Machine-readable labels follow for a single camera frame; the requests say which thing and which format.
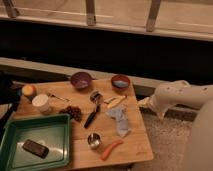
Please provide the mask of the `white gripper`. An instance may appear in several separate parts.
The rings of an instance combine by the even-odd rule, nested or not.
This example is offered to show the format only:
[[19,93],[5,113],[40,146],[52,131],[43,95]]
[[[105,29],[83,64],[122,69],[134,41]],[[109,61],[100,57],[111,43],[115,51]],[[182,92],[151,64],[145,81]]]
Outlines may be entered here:
[[157,108],[156,108],[156,106],[154,105],[153,100],[152,100],[151,97],[146,97],[146,98],[144,98],[144,101],[143,101],[143,100],[139,100],[139,101],[138,101],[138,106],[139,106],[139,107],[145,106],[146,108],[149,108],[149,109],[151,109],[152,111],[156,111],[156,110],[157,110]]

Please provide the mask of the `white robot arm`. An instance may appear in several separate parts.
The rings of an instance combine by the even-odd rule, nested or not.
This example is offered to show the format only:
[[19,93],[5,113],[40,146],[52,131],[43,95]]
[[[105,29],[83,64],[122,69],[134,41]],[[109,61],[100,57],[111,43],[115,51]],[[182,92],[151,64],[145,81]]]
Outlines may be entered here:
[[185,80],[158,85],[154,93],[138,102],[162,120],[175,105],[198,109],[185,147],[180,171],[213,171],[213,85],[192,86]]

